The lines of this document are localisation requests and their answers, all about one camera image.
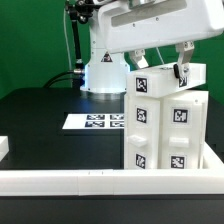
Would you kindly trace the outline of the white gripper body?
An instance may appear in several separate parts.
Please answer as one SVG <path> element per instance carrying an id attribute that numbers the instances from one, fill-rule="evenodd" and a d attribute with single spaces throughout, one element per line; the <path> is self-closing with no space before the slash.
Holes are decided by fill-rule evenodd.
<path id="1" fill-rule="evenodd" d="M 98 11 L 105 48 L 129 52 L 208 39 L 224 31 L 222 0 L 154 0 L 130 8 L 114 1 Z"/>

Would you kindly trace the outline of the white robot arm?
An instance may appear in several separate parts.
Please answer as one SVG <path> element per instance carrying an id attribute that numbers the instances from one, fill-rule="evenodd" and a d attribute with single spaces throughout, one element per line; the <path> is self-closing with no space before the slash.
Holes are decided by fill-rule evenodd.
<path id="1" fill-rule="evenodd" d="M 193 43 L 224 32 L 222 0 L 84 0 L 92 55 L 86 65 L 84 91 L 122 93 L 130 71 L 124 55 L 145 67 L 144 51 L 175 45 L 177 78 L 189 75 Z"/>

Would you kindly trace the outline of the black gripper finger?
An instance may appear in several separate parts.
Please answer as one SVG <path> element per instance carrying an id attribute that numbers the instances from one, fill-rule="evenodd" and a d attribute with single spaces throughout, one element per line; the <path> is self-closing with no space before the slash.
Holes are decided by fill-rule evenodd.
<path id="1" fill-rule="evenodd" d="M 147 60 L 145 59 L 145 50 L 134 50 L 129 53 L 131 62 L 135 65 L 137 69 L 147 68 L 149 66 Z"/>
<path id="2" fill-rule="evenodd" d="M 189 63 L 194 52 L 194 42 L 186 41 L 176 45 L 176 52 L 179 54 L 177 63 L 173 66 L 176 78 L 185 78 L 189 75 Z"/>

